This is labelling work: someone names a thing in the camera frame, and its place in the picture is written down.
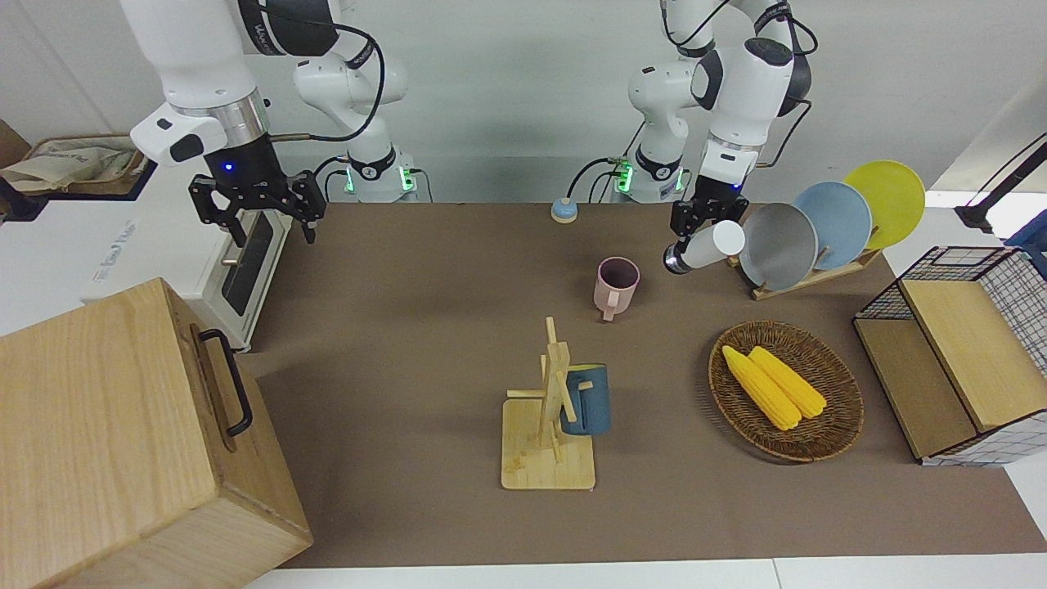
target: black cable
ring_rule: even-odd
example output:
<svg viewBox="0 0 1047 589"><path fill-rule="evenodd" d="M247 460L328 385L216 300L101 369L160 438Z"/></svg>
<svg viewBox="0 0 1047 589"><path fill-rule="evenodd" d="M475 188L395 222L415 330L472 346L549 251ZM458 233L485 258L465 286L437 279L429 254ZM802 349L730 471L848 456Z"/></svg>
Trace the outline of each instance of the black cable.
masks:
<svg viewBox="0 0 1047 589"><path fill-rule="evenodd" d="M263 13L268 13L271 16L287 21L292 21L299 24L309 24L313 26L324 26L328 28L334 28L335 30L344 30L346 32L352 32L353 35L356 35L357 37L360 37L363 40L365 40L375 48L375 53L378 55L378 87L375 89L375 103L371 105L371 111L367 113L367 117L363 119L363 123L360 124L360 128L348 135L341 135L341 136L314 135L312 133L308 133L309 138L314 141L348 141L350 139L354 139L360 136L360 133L363 133L363 131L366 130L367 126L371 124L371 121L374 120L375 115L378 113L378 104L382 101L382 92L385 91L385 55L384 53L382 53L382 48L378 46L378 41L375 41L375 38L372 37L371 33L361 30L359 28L356 28L354 26L349 26L348 24L340 24L336 22L320 22L310 19L304 19L280 8L270 8L261 3L255 3L255 5Z"/></svg>
<svg viewBox="0 0 1047 589"><path fill-rule="evenodd" d="M617 175L618 175L618 172L616 172L616 171L604 172L602 174L598 174L597 177L593 180L593 185L589 186L589 198L588 198L587 202L589 204L593 203L593 195L596 192L596 185L598 183L600 183L600 178L606 177L607 181L610 182L610 178L614 177L614 176L617 176Z"/></svg>
<svg viewBox="0 0 1047 589"><path fill-rule="evenodd" d="M340 156L340 155L332 155L331 157L325 159L324 161L320 162L319 165L316 166L315 169L313 169L313 176L319 176L320 172L322 172L325 167L327 167L328 165L334 163L335 161L338 161L339 158L341 158L341 157L342 156Z"/></svg>
<svg viewBox="0 0 1047 589"><path fill-rule="evenodd" d="M1041 140L1043 140L1044 137L1047 137L1047 133L1041 133L1039 137L1032 139L1032 141L1029 144L1025 145L1022 149L1022 151L1016 153L1013 157L1011 157L1010 159L1007 160L1006 163L1004 163L1003 165L1001 165L1000 168L996 171L996 174L993 174L993 177L990 177L989 179L985 180L985 183L982 184L982 187L978 188L978 191L976 191L975 195L971 197L971 200L967 201L966 205L971 206L971 203L974 202L976 198L978 198L979 194L981 194L982 191L985 190L986 187L988 187L988 184L992 183L993 180L995 180L997 178L997 176L999 176L1000 174L1002 174L1003 171L1006 169L1008 165L1010 165L1011 163L1013 163L1015 160L1018 159L1019 157L1021 157L1025 152L1027 152L1030 149L1032 149L1032 145L1034 145L1034 144L1039 143Z"/></svg>
<svg viewBox="0 0 1047 589"><path fill-rule="evenodd" d="M344 176L347 175L347 172L344 169L332 169L328 173L327 177L324 178L324 200L328 202L331 202L331 197L328 191L328 183L331 181L331 176L334 176L335 174Z"/></svg>
<svg viewBox="0 0 1047 589"><path fill-rule="evenodd" d="M793 138L793 133L796 131L796 128L800 126L801 121L803 121L803 117L807 116L807 113L810 112L810 108L812 106L810 104L810 100L798 100L798 101L800 104L806 105L807 108L805 108L804 111L800 113L800 116L796 117L796 121L793 122L793 128L789 129L788 133L785 134L785 138L782 140L782 144L778 148L778 153L775 155L775 158L772 159L770 163L762 161L758 162L756 164L757 167L774 167L778 163L778 159L781 158L782 152L785 151L785 145L788 144L788 140Z"/></svg>
<svg viewBox="0 0 1047 589"><path fill-rule="evenodd" d="M666 15L666 10L662 10L662 30L665 31L666 39L668 39L670 43L672 43L677 47L683 47L684 45L687 45L688 43L691 42L692 39L697 37L699 32L701 32L701 29L705 28L707 24L709 24L709 21L713 20L713 17L716 16L716 13L720 12L720 8L722 8L723 6L727 6L728 2L730 1L731 0L723 0L722 2L720 2L718 6L713 8L713 12L709 13L709 16L706 17L706 20L701 21L701 24L698 25L698 28L694 29L694 32L692 32L687 39L680 42L673 39L672 35L669 33L668 16Z"/></svg>
<svg viewBox="0 0 1047 589"><path fill-rule="evenodd" d="M812 43L811 47L809 49L807 49L806 51L799 51L799 52L794 51L793 54L795 54L795 55L809 55L809 54L814 53L815 51L817 51L818 50L818 36L815 35L815 31L811 30L809 27L807 27L807 25L805 25L802 22L800 22L796 17L789 16L789 21L794 25L800 27L801 30L803 30L804 32L806 32L807 36L810 37L810 42ZM800 42L797 41L797 48L798 49L800 48L799 44L800 44Z"/></svg>
<svg viewBox="0 0 1047 589"><path fill-rule="evenodd" d="M594 165L599 165L601 163L614 164L615 160L609 157L600 157L589 161L585 165L582 165L582 168L575 174L575 179L571 180L571 187L567 188L567 200L571 200L571 195L575 191L575 184L577 184L578 180L582 178L582 175L584 175L585 172L588 172Z"/></svg>
<svg viewBox="0 0 1047 589"><path fill-rule="evenodd" d="M429 173L426 172L425 169L422 169L421 167L411 167L409 172L411 174L417 173L425 176L425 191L429 192L429 202L436 202L435 200L432 200L432 182L429 181Z"/></svg>
<svg viewBox="0 0 1047 589"><path fill-rule="evenodd" d="M637 142L637 137L640 136L640 131L643 131L644 124L646 124L646 123L647 123L646 119L640 121L640 127L637 127L637 132L632 134L632 138L629 139L629 144L626 145L625 150L622 152L622 157L623 158L624 157L628 157L629 150L632 149L632 143ZM622 165L621 163L616 163L615 164L615 169L614 171L615 171L616 174L619 172L619 168L621 167L621 165ZM607 178L607 181L603 183L603 189L600 190L600 198L597 199L597 202L603 202L603 197L607 194L607 186L609 186L609 185L610 185L610 178Z"/></svg>

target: blue mug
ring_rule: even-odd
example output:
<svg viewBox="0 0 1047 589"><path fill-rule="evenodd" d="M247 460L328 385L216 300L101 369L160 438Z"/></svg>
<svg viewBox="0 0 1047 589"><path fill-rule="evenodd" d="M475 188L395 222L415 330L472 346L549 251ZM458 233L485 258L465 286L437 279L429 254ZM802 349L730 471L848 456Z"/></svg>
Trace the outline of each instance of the blue mug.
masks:
<svg viewBox="0 0 1047 589"><path fill-rule="evenodd" d="M610 430L610 390L607 366L579 364L567 369L567 394L578 417L574 424L560 410L560 427L572 436L596 436Z"/></svg>

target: white appliance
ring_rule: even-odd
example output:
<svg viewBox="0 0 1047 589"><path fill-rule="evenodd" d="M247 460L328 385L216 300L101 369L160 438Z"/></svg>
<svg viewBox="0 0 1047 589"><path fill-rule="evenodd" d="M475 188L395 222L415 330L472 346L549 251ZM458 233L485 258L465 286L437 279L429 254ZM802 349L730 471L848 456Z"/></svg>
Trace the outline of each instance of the white appliance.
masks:
<svg viewBox="0 0 1047 589"><path fill-rule="evenodd" d="M159 166L81 289L84 303L162 277L205 325L248 349L291 219L275 210L244 211L243 248L215 225L200 222L186 186L206 174L202 158Z"/></svg>

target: blue plate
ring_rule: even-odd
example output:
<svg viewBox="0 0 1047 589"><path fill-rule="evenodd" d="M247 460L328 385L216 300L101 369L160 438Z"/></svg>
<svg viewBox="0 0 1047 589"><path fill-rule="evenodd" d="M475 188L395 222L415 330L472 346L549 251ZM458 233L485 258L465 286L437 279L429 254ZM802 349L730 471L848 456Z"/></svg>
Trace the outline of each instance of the blue plate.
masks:
<svg viewBox="0 0 1047 589"><path fill-rule="evenodd" d="M843 182L821 182L800 192L793 205L815 225L819 248L829 248L816 269L846 266L862 254L872 231L872 212L862 192Z"/></svg>

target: box handle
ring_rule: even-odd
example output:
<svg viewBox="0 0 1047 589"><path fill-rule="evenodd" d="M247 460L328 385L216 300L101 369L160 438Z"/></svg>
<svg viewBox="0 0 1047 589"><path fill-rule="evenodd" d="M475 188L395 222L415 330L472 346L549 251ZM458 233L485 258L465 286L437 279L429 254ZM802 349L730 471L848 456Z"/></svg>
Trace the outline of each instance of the box handle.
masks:
<svg viewBox="0 0 1047 589"><path fill-rule="evenodd" d="M237 360L232 357L232 347L229 346L229 339L225 337L225 334L223 334L221 330L207 330L200 333L201 342L214 339L217 339L219 343L222 344L222 354L225 355L225 364L229 367L229 376L232 377L232 386L237 389L237 399L240 401L240 409L244 415L240 422L233 424L225 431L225 433L232 438L246 432L247 428L251 427L251 422L254 421L254 414L251 413L251 404L247 400L247 391L244 390L244 383L240 380L240 370L237 368Z"/></svg>

